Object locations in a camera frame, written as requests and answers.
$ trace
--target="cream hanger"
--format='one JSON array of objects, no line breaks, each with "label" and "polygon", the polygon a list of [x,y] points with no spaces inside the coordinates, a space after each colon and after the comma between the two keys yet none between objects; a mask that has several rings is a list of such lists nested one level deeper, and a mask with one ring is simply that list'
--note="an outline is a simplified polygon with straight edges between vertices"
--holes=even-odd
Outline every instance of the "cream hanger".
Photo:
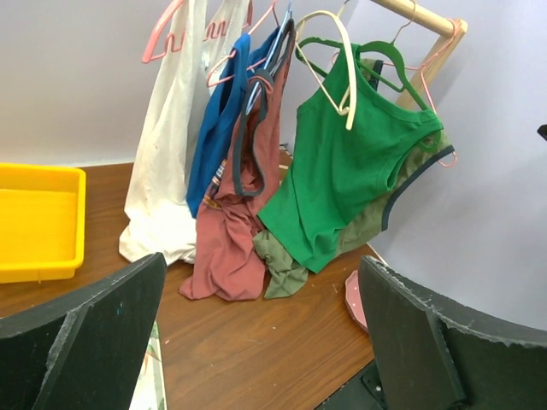
[{"label": "cream hanger", "polygon": [[[337,27],[338,31],[340,32],[340,35],[342,36],[342,44],[344,45],[344,53],[345,53],[346,61],[347,61],[347,64],[348,64],[348,75],[350,77],[350,87],[345,92],[344,97],[342,98],[342,102],[340,104],[336,104],[334,102],[331,95],[328,93],[325,86],[323,85],[323,82],[321,81],[321,79],[319,78],[317,73],[314,71],[314,69],[311,67],[311,64],[309,64],[308,59],[306,58],[306,56],[302,52],[302,49],[300,48],[300,46],[298,45],[298,37],[300,35],[300,31],[304,29],[304,24],[308,20],[313,19],[314,17],[317,17],[319,15],[326,15],[327,17],[330,17],[331,19],[333,19],[334,23],[336,24],[336,27]],[[353,126],[353,121],[354,121],[355,116],[356,116],[357,79],[356,79],[356,67],[355,67],[355,63],[354,63],[353,51],[351,50],[350,36],[349,36],[347,30],[345,29],[344,24],[339,19],[339,17],[337,15],[335,15],[334,13],[331,13],[330,11],[326,11],[326,10],[317,10],[317,11],[315,11],[313,13],[310,13],[309,15],[306,15],[305,17],[303,17],[297,23],[295,28],[296,28],[296,31],[297,31],[295,46],[297,48],[298,53],[300,53],[300,55],[302,56],[304,62],[306,63],[306,65],[309,68],[309,71],[311,71],[311,73],[314,75],[315,79],[317,80],[317,83],[319,84],[319,87],[323,90],[323,92],[326,95],[326,98],[328,98],[328,101],[330,101],[330,103],[332,104],[332,106],[334,107],[334,109],[336,110],[338,115],[347,115],[348,118],[347,118],[346,123],[345,123],[345,129],[350,130]],[[349,107],[343,107],[343,105],[344,105],[344,103],[345,103],[345,101],[347,100],[348,97],[350,98],[350,106]]]}]

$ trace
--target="clothing rack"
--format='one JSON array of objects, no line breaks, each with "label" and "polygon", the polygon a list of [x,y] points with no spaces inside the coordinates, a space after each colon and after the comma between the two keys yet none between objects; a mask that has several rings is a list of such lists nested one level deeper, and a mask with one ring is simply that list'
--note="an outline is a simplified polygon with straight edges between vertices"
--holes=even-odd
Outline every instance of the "clothing rack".
[{"label": "clothing rack", "polygon": [[[414,4],[411,0],[371,1],[377,3],[385,9],[389,9],[393,13],[397,13],[402,17],[406,17],[414,23],[419,24],[420,26],[423,26],[426,29],[439,35],[438,40],[435,42],[433,47],[429,50],[429,53],[427,53],[426,58],[424,58],[423,60],[423,62],[427,61],[430,56],[434,55],[439,50],[443,49],[444,46],[446,46],[446,48],[444,48],[424,70],[424,80],[427,84],[431,84],[431,82],[437,76],[437,73],[443,67],[446,60],[448,60],[448,57],[452,54],[454,49],[462,40],[463,36],[465,36],[466,32],[468,31],[467,22],[460,19],[454,19],[457,32],[456,35],[453,36],[454,26],[452,25],[450,20],[421,7],[419,4]],[[410,83],[420,94],[424,92],[420,72],[416,72],[416,74],[410,80]],[[397,105],[404,108],[412,108],[415,105],[415,101],[414,98],[412,98],[410,94],[405,91],[397,99]]]}]

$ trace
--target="white wall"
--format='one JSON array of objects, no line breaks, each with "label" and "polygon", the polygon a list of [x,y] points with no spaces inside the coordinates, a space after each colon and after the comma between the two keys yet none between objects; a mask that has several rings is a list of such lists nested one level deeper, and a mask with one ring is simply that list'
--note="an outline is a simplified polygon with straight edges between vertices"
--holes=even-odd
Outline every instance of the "white wall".
[{"label": "white wall", "polygon": [[[536,133],[547,123],[547,4],[419,3],[469,23],[432,86],[459,161],[419,178],[372,245],[418,283],[547,330],[547,142]],[[403,23],[362,2],[350,36],[355,42],[391,39]],[[414,25],[397,45],[408,63],[417,63],[433,40]]]},{"label": "white wall", "polygon": [[[169,3],[2,0],[0,161],[132,161],[160,64],[144,65],[140,59],[152,27]],[[270,3],[254,1],[254,21]],[[297,20],[321,7],[336,10],[342,0],[294,3]],[[209,0],[209,18],[220,4],[221,0]],[[281,18],[286,4],[278,1]],[[256,30],[253,44],[273,29],[274,19],[268,17]],[[332,23],[310,23],[306,33],[330,36],[333,31]],[[309,74],[300,75],[301,67],[294,71],[284,106],[285,139],[294,135],[296,106],[315,87]]]}]

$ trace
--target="yellow tray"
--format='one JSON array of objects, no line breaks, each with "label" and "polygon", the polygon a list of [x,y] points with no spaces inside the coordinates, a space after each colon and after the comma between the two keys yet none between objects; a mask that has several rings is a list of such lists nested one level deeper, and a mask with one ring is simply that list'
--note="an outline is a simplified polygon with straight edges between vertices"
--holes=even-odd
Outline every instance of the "yellow tray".
[{"label": "yellow tray", "polygon": [[72,278],[84,229],[84,171],[0,163],[0,283]]}]

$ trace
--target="wooden table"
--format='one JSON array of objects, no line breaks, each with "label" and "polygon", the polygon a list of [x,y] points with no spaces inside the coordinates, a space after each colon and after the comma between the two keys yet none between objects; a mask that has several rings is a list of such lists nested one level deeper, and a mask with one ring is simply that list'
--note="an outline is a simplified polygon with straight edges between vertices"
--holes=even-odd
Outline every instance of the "wooden table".
[{"label": "wooden table", "polygon": [[[127,262],[118,237],[131,165],[86,169],[85,263],[69,280],[0,285],[0,317],[104,278]],[[179,295],[191,266],[168,271],[158,324],[168,408],[311,409],[372,358],[344,305],[344,281],[365,247],[343,255],[286,299],[191,302]]]}]

